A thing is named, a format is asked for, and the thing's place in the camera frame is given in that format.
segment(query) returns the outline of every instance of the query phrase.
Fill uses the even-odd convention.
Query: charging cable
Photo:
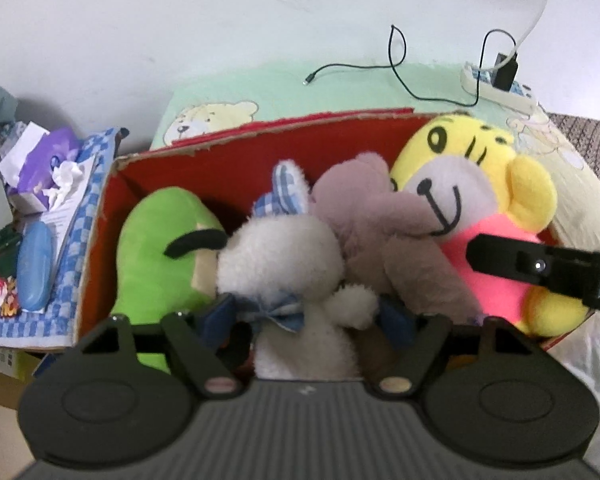
[[[402,44],[404,46],[404,49],[402,51],[402,57],[400,58],[400,61],[398,63],[394,62],[394,57],[392,56],[392,53],[391,53],[392,46],[394,43],[394,34],[396,32],[400,35],[400,39],[402,40]],[[502,30],[501,28],[492,28],[489,32],[487,32],[484,35],[484,39],[482,40],[482,49],[480,51],[480,66],[478,67],[478,77],[475,80],[475,99],[470,103],[461,103],[460,101],[455,101],[453,99],[446,99],[444,97],[422,97],[422,96],[415,94],[409,88],[407,83],[404,82],[404,80],[402,79],[400,74],[398,74],[398,71],[396,70],[396,68],[399,67],[404,62],[405,58],[407,57],[407,41],[405,40],[404,34],[402,33],[402,31],[395,25],[391,26],[391,33],[389,34],[389,41],[387,44],[387,54],[388,54],[388,58],[389,58],[388,65],[353,65],[353,64],[348,64],[348,63],[329,63],[326,65],[322,65],[321,67],[319,67],[316,70],[314,70],[313,72],[311,72],[304,79],[302,84],[308,85],[309,83],[311,83],[311,81],[313,81],[315,79],[315,77],[316,77],[316,75],[318,75],[318,73],[322,72],[322,70],[325,70],[327,68],[331,68],[334,66],[341,66],[341,67],[345,67],[345,68],[357,68],[360,70],[369,70],[369,69],[376,69],[376,68],[390,68],[394,72],[396,79],[400,82],[402,87],[409,93],[409,95],[411,97],[413,97],[414,99],[416,99],[418,101],[434,101],[434,102],[439,102],[439,103],[449,103],[449,104],[453,104],[456,106],[473,107],[478,104],[478,100],[480,99],[480,72],[484,72],[484,70],[481,69],[480,67],[482,66],[482,62],[484,60],[484,49],[487,45],[487,40],[489,39],[489,36],[491,34],[493,34],[494,32],[499,32],[501,34],[505,34],[513,42],[513,45],[516,46],[516,40],[513,38],[513,36],[511,34],[509,34],[506,30]]]
[[[473,68],[474,70],[480,69],[481,72],[495,72],[496,70],[499,70],[503,66],[505,66],[509,61],[511,61],[514,58],[514,56],[516,55],[516,53],[518,52],[520,45],[522,45],[523,41],[526,40],[526,37],[529,34],[531,34],[532,30],[534,30],[536,28],[536,25],[540,21],[540,18],[542,18],[542,14],[544,13],[544,10],[546,9],[546,4],[548,1],[549,0],[542,0],[542,5],[540,5],[540,7],[538,9],[538,13],[536,14],[536,17],[534,18],[533,22],[531,23],[531,26],[525,31],[525,33],[522,36],[520,36],[520,39],[517,41],[517,43],[514,42],[513,50],[509,53],[509,55],[505,59],[503,59],[500,63],[498,63],[494,66],[490,66],[488,68],[480,68],[480,67],[475,66],[474,64],[470,64],[471,68]]]

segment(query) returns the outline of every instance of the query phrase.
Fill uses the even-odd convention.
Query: black cable
[[[404,51],[402,53],[402,58],[400,59],[400,61],[398,63],[394,63],[393,57],[391,55],[391,47],[392,47],[392,44],[394,41],[394,32],[396,30],[398,31],[398,34],[400,34],[400,37],[402,39],[402,44],[404,45]],[[480,51],[479,68],[482,68],[482,62],[484,61],[484,49],[487,46],[487,40],[489,39],[489,36],[491,34],[493,34],[494,32],[500,32],[501,34],[508,36],[511,39],[511,41],[513,42],[513,45],[514,46],[516,45],[515,38],[511,34],[509,34],[506,30],[503,30],[501,28],[492,28],[489,32],[487,32],[484,35],[484,39],[482,40],[482,49]],[[346,64],[346,63],[329,63],[329,64],[323,65],[320,68],[318,68],[317,70],[314,70],[313,72],[311,72],[305,78],[304,84],[305,85],[309,84],[311,81],[314,80],[314,78],[318,74],[318,72],[321,72],[322,70],[324,70],[326,68],[330,68],[332,66],[343,66],[346,68],[358,68],[358,69],[364,69],[364,70],[371,69],[371,68],[390,68],[394,72],[396,79],[400,82],[400,84],[403,86],[403,88],[409,93],[409,95],[411,97],[413,97],[417,101],[434,101],[434,102],[440,102],[440,103],[450,103],[453,105],[463,106],[463,107],[473,107],[478,104],[478,101],[480,99],[480,71],[479,70],[478,70],[478,77],[476,78],[476,81],[475,81],[475,99],[474,99],[474,102],[472,102],[472,103],[461,103],[458,101],[454,101],[453,99],[446,99],[443,97],[421,97],[421,96],[414,94],[413,91],[411,91],[411,89],[407,86],[407,83],[405,83],[403,81],[403,79],[400,77],[400,74],[398,74],[398,71],[396,70],[396,67],[400,66],[404,62],[405,58],[407,57],[407,42],[404,38],[404,34],[402,33],[402,31],[395,25],[391,26],[391,33],[389,34],[387,53],[388,53],[388,58],[389,58],[389,65],[366,65],[365,66],[365,65],[352,65],[352,64]]]
[[[398,31],[398,34],[400,34],[400,36],[402,38],[402,44],[404,45],[404,51],[402,51],[402,59],[397,64],[393,65],[393,66],[400,66],[407,57],[407,40],[404,39],[404,34],[402,33],[402,31],[398,27],[394,27],[393,25],[391,26],[391,35],[394,34],[394,29]],[[389,38],[389,47],[391,47],[391,37]],[[315,76],[318,75],[318,72],[322,72],[325,68],[331,68],[332,66],[343,66],[344,68],[357,68],[360,70],[368,70],[370,68],[391,68],[392,67],[390,64],[389,65],[351,65],[348,63],[329,63],[327,65],[322,65],[320,68],[311,72],[304,79],[304,82],[302,84],[308,85],[311,81],[314,80]]]

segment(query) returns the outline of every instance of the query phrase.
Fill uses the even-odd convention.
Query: green plush toy
[[[180,187],[151,193],[122,227],[111,313],[151,324],[171,312],[207,306],[216,296],[217,251],[225,244],[220,222],[193,193]],[[168,372],[162,354],[140,354],[139,360]]]

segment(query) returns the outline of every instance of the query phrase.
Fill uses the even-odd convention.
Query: red object
[[[522,321],[524,299],[531,285],[475,272],[471,268],[465,256],[466,247],[480,233],[533,243],[539,242],[538,237],[517,227],[508,216],[496,214],[480,220],[440,245],[487,316],[500,316],[510,323],[519,323]]]

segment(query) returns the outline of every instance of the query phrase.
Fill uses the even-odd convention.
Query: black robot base
[[[235,347],[214,354],[195,323],[111,318],[53,364],[22,397],[36,462],[20,479],[600,478],[582,461],[594,397],[502,319],[419,317],[414,343],[378,384],[248,386],[226,367]],[[136,352],[163,352],[171,374]]]

